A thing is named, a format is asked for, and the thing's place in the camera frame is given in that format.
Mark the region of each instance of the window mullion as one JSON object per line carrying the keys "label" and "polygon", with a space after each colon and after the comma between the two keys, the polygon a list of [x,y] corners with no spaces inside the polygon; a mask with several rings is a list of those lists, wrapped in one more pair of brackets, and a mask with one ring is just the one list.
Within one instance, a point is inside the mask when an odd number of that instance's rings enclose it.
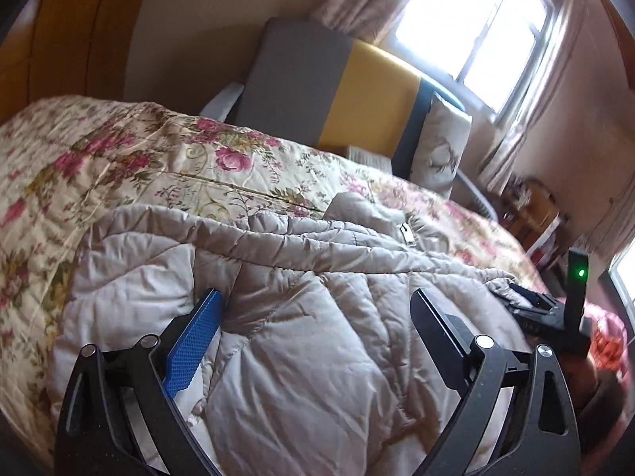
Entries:
{"label": "window mullion", "polygon": [[463,84],[463,80],[465,79],[465,77],[468,74],[468,71],[472,67],[472,63],[474,63],[474,60],[476,59],[476,54],[478,53],[479,48],[483,44],[483,41],[485,41],[485,38],[487,37],[487,33],[490,31],[491,24],[494,22],[494,19],[496,19],[496,15],[498,14],[498,11],[500,10],[503,4],[503,1],[505,0],[496,0],[496,3],[494,4],[494,8],[491,10],[490,15],[487,18],[487,21],[485,22],[485,25],[483,25],[483,29],[481,30],[481,33],[478,35],[478,37],[474,41],[474,46],[472,47],[472,51],[470,52],[466,63],[463,65],[463,68],[461,68],[461,71],[456,77],[456,81],[458,83]]}

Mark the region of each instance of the yellow panel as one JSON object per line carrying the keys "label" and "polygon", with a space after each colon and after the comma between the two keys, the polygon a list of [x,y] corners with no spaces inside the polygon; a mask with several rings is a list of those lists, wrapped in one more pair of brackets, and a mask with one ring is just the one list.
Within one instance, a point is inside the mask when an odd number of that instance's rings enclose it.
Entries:
{"label": "yellow panel", "polygon": [[102,0],[94,22],[87,95],[121,100],[132,32],[142,0]]}
{"label": "yellow panel", "polygon": [[29,60],[0,73],[0,125],[29,103]]}
{"label": "yellow panel", "polygon": [[400,59],[354,41],[318,147],[352,144],[392,156],[412,112],[420,76]]}
{"label": "yellow panel", "polygon": [[29,58],[37,12],[42,0],[29,0],[0,45],[0,71]]}
{"label": "yellow panel", "polygon": [[101,0],[43,0],[33,36],[30,100],[85,94],[90,38]]}

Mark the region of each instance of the floral quilt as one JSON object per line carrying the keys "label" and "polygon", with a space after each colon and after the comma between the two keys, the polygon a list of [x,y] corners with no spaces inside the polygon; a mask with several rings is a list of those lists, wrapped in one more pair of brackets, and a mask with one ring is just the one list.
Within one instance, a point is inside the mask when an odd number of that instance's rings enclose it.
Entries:
{"label": "floral quilt", "polygon": [[500,226],[418,186],[334,154],[154,103],[41,100],[0,127],[0,409],[52,465],[44,375],[75,247],[132,202],[231,221],[268,210],[320,218],[339,192],[432,216],[451,255],[544,290]]}

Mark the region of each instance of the bright window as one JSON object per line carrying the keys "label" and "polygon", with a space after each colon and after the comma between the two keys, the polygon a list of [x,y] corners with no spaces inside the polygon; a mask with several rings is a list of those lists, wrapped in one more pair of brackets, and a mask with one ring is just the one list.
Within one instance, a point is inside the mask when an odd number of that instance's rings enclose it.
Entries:
{"label": "bright window", "polygon": [[549,14],[545,0],[411,0],[396,39],[499,113],[535,61]]}

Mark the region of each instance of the black device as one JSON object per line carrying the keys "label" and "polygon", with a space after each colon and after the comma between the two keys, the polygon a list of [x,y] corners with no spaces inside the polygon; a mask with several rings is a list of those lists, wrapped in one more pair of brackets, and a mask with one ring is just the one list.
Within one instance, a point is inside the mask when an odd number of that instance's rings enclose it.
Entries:
{"label": "black device", "polygon": [[509,285],[511,289],[524,297],[531,308],[496,295],[506,301],[507,310],[525,334],[539,337],[556,354],[567,352],[586,358],[593,332],[591,319],[583,316],[588,277],[588,255],[577,249],[570,249],[564,303],[551,295],[532,292],[513,283]]}
{"label": "black device", "polygon": [[[158,476],[142,457],[123,403],[132,388],[152,440],[171,476],[219,476],[174,405],[188,387],[215,330],[223,302],[209,290],[188,315],[130,349],[82,348],[64,397],[55,446],[56,476]],[[422,290],[412,321],[445,384],[462,397],[449,424],[414,476],[462,476],[481,442],[501,387],[515,387],[490,463],[474,476],[576,476],[580,448],[571,400],[551,348],[504,349],[474,336]]]}

